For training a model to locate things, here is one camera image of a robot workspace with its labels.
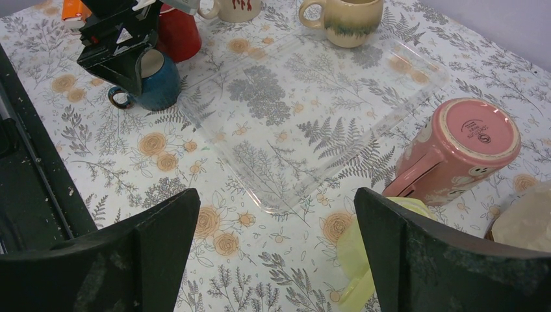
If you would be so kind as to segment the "clear plastic tray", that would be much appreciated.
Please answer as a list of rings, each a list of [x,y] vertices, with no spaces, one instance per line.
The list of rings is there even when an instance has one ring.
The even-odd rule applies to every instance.
[[[191,86],[179,106],[233,171],[229,187],[268,213],[293,213],[412,116],[446,70],[389,37],[359,47],[288,35]]]

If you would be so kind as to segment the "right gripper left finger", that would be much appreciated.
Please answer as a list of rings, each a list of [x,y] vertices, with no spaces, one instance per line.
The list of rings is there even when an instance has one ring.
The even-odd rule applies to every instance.
[[[173,311],[201,202],[188,188],[48,250],[1,256],[2,311]]]

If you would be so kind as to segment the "blue ribbed mug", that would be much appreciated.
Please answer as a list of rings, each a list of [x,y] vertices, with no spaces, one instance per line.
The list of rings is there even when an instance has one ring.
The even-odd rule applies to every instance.
[[[148,111],[163,111],[176,104],[181,93],[180,75],[174,61],[165,53],[150,49],[141,58],[142,93],[130,94],[119,86],[112,87],[107,97],[119,109],[138,105]]]

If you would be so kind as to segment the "floral tablecloth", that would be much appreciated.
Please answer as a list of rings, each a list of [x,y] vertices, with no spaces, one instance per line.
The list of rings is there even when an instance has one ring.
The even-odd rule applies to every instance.
[[[337,243],[356,191],[381,192],[415,159],[445,101],[476,98],[517,124],[520,154],[471,166],[429,196],[448,228],[482,237],[511,202],[550,179],[550,72],[420,1],[386,1],[361,47],[304,27],[299,1],[264,1],[244,23],[195,18],[198,53],[159,112],[110,104],[111,84],[77,64],[82,45],[44,1],[1,18],[1,46],[65,195],[97,229],[181,192],[201,208],[173,311],[342,311]]]

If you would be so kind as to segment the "light green mug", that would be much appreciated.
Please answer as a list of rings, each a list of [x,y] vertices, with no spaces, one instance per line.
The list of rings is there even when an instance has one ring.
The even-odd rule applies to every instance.
[[[337,258],[349,279],[339,302],[341,311],[361,311],[376,291],[374,276],[382,277],[383,263],[397,268],[404,221],[385,204],[364,194],[354,198],[356,217],[337,242]]]

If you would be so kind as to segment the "pink ghost mug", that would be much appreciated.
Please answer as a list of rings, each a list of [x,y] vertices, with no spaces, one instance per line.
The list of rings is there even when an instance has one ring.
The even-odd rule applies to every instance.
[[[406,147],[382,194],[442,206],[509,165],[520,148],[520,131],[506,111],[482,99],[451,99]]]

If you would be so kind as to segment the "tall cream illustrated mug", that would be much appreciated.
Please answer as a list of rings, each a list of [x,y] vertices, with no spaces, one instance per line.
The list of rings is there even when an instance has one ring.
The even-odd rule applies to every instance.
[[[210,10],[198,8],[198,14],[206,20],[219,18],[229,23],[243,23],[256,18],[261,7],[261,0],[214,0]]]

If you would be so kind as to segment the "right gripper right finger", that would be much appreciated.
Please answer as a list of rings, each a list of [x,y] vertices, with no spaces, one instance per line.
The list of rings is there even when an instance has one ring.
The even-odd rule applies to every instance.
[[[549,311],[550,254],[475,237],[359,188],[382,311]]]

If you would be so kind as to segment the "beige round mug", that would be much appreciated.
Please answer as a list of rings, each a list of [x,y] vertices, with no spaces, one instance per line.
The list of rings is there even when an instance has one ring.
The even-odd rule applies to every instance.
[[[313,5],[321,8],[316,20],[305,17],[305,11]],[[355,48],[365,44],[376,32],[383,11],[383,0],[308,0],[300,5],[298,17],[307,28],[323,30],[326,38],[336,46]]]

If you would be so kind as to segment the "orange small package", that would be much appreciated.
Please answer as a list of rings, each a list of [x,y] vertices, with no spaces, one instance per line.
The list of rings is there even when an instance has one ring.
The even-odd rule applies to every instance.
[[[92,11],[81,0],[63,0],[62,21],[85,20]]]

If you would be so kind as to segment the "red mug black handle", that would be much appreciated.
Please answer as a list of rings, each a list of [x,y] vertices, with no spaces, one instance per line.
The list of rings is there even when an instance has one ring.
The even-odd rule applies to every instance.
[[[156,48],[175,63],[180,63],[196,55],[201,44],[194,17],[163,4],[159,13],[159,40]]]

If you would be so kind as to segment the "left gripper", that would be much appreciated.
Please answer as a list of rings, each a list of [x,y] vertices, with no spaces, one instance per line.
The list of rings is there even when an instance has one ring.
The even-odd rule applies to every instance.
[[[139,1],[83,1],[91,11],[80,28],[84,45],[78,65],[88,73],[122,87],[134,96],[142,93],[141,60],[157,43],[160,1],[134,10]]]

